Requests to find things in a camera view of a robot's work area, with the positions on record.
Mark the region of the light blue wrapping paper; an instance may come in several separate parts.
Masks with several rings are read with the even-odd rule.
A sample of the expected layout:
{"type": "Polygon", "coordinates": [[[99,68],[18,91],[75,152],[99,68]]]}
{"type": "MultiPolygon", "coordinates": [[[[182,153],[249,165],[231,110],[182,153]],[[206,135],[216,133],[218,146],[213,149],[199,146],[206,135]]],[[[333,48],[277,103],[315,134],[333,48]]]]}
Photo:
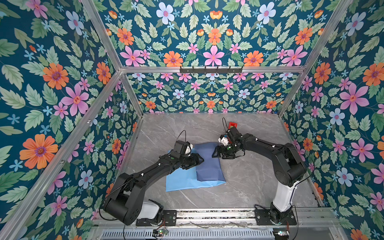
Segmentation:
{"type": "Polygon", "coordinates": [[[181,168],[166,177],[166,191],[181,191],[188,189],[210,188],[226,183],[219,158],[212,155],[216,146],[215,142],[197,144],[192,152],[199,154],[204,162],[188,170],[181,168]]]}

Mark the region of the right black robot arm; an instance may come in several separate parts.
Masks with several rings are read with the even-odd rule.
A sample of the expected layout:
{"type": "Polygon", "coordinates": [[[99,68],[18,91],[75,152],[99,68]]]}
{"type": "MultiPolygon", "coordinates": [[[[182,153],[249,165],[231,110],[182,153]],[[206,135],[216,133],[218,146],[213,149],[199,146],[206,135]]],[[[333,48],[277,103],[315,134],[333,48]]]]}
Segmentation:
{"type": "Polygon", "coordinates": [[[234,160],[240,157],[238,152],[252,152],[270,160],[278,181],[271,211],[286,214],[292,209],[295,190],[307,172],[304,161],[293,144],[275,144],[252,134],[242,135],[235,127],[228,129],[218,141],[213,158],[234,160]]]}

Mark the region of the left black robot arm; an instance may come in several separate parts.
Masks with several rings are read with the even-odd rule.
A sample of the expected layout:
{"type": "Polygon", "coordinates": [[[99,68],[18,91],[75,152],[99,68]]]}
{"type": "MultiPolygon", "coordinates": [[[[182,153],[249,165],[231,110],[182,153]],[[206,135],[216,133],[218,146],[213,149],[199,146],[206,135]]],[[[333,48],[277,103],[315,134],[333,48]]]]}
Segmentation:
{"type": "Polygon", "coordinates": [[[164,207],[153,200],[146,202],[146,190],[179,168],[188,170],[203,163],[203,157],[193,153],[192,149],[193,145],[189,142],[176,141],[174,148],[159,156],[157,162],[150,167],[131,175],[120,174],[105,198],[103,210],[127,226],[137,220],[146,221],[153,226],[161,224],[164,207]]]}

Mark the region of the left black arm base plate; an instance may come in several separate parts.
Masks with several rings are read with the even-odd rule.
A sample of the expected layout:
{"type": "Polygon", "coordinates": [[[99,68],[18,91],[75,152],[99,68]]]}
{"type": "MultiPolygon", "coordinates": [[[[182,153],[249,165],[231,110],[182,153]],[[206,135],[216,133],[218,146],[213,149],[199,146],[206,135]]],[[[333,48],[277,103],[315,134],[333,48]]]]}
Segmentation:
{"type": "Polygon", "coordinates": [[[160,227],[165,225],[166,227],[176,226],[177,221],[176,210],[163,210],[158,213],[154,219],[138,219],[136,220],[136,226],[138,227],[160,227]]]}

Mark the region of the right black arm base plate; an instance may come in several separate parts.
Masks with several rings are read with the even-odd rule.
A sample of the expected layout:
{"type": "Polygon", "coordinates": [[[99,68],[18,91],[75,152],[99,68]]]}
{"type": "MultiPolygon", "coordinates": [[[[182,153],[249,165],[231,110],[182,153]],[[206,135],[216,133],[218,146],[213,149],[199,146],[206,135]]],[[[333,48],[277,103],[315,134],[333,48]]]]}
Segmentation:
{"type": "Polygon", "coordinates": [[[293,212],[293,208],[288,209],[285,212],[279,212],[277,209],[255,209],[255,218],[259,226],[263,225],[289,225],[296,226],[297,219],[293,212]]]}

